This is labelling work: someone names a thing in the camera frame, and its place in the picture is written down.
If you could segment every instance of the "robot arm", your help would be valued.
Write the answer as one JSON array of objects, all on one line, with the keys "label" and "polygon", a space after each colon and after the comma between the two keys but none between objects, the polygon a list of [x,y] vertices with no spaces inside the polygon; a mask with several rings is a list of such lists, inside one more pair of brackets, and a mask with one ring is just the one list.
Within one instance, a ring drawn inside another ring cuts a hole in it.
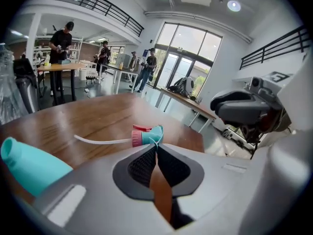
[{"label": "robot arm", "polygon": [[265,78],[253,77],[244,90],[215,95],[210,108],[225,124],[239,127],[249,143],[261,133],[283,131],[291,121],[277,98],[280,87]]}]

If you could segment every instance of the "floor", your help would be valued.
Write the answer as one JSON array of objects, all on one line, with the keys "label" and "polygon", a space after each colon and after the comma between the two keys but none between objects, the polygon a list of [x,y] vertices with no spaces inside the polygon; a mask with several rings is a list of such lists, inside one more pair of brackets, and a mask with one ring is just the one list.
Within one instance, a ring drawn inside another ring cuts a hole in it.
[{"label": "floor", "polygon": [[[117,83],[113,83],[113,75],[111,74],[103,74],[103,81],[101,84],[91,84],[88,82],[89,92],[86,93],[84,91],[86,81],[80,81],[78,77],[75,78],[75,94],[77,100],[86,99],[88,97],[97,97],[97,96],[104,96],[104,95],[112,95],[115,94],[116,85]],[[49,108],[52,106],[53,97],[50,96],[50,80],[49,78],[45,79],[45,84],[48,86],[44,97],[41,98],[41,108]],[[129,85],[131,83],[125,82],[122,78],[118,93],[130,93]],[[70,88],[70,78],[64,77],[63,78],[63,87],[64,87],[64,94],[71,95],[71,88]],[[155,106],[157,102],[157,98],[159,96],[159,91],[153,89],[150,86],[145,86],[142,93],[134,93],[149,102],[151,105]],[[160,105],[160,110],[165,108],[165,105],[168,101],[168,96],[164,96],[163,101]],[[189,124],[195,116],[195,113],[189,109],[188,107],[178,103],[175,100],[172,100],[166,110],[166,113],[170,114],[173,118],[181,121],[184,124]],[[192,128],[196,131],[199,131],[200,128],[205,123],[205,119],[198,118],[193,123]],[[235,144],[235,142],[228,140],[221,136],[220,132],[216,130],[212,125],[208,126],[207,128],[203,129],[203,142],[204,148],[206,153],[210,153],[217,156],[231,156],[231,157],[238,157],[249,159],[251,157],[250,153],[240,148]]]}]

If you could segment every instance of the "trash can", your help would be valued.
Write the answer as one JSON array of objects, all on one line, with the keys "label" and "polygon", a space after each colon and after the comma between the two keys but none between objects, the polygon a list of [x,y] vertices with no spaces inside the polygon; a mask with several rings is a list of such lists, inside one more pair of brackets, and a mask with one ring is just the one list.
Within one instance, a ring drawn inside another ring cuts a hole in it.
[{"label": "trash can", "polygon": [[21,77],[17,78],[15,83],[19,88],[22,100],[28,113],[38,111],[37,88],[33,86],[31,80],[28,77]]},{"label": "trash can", "polygon": [[86,76],[87,76],[87,70],[86,69],[80,69],[79,70],[79,80],[86,80]]}]

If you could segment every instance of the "balcony railing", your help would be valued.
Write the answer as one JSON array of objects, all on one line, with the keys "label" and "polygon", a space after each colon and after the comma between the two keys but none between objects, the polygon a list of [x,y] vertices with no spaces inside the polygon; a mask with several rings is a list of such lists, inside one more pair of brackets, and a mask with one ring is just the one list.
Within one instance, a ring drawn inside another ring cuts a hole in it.
[{"label": "balcony railing", "polygon": [[304,52],[304,49],[308,48],[310,44],[311,39],[306,28],[304,26],[300,26],[299,28],[243,57],[241,59],[242,62],[240,70],[249,65],[263,63],[265,60],[293,51],[301,50],[301,52]]},{"label": "balcony railing", "polygon": [[70,2],[84,8],[93,10],[102,14],[105,17],[111,18],[124,27],[131,30],[134,34],[140,37],[144,29],[135,19],[128,15],[125,11],[121,10],[113,3],[107,0],[60,0]]}]

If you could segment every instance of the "black mesh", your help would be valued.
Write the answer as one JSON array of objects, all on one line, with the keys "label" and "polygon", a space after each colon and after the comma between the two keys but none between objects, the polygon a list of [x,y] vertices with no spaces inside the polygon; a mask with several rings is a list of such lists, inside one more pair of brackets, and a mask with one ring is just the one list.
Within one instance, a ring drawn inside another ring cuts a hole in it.
[{"label": "black mesh", "polygon": [[149,187],[153,169],[156,166],[155,149],[142,154],[128,165],[130,176],[145,187]]},{"label": "black mesh", "polygon": [[158,149],[157,159],[158,166],[170,187],[181,183],[190,175],[190,168],[188,165],[163,149]]}]

